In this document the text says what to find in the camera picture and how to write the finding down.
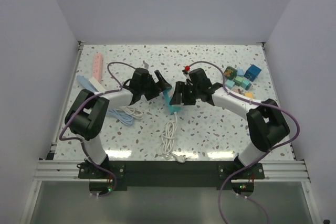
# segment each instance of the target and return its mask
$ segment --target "yellow object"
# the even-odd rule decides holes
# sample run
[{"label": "yellow object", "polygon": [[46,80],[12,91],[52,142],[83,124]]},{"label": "yellow object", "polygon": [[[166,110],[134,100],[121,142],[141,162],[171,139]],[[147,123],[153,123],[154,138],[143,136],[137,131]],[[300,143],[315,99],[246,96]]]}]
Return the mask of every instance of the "yellow object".
[{"label": "yellow object", "polygon": [[244,96],[249,97],[249,98],[251,98],[251,99],[254,98],[254,97],[253,97],[253,94],[252,94],[251,92],[246,92],[246,93],[244,94]]}]

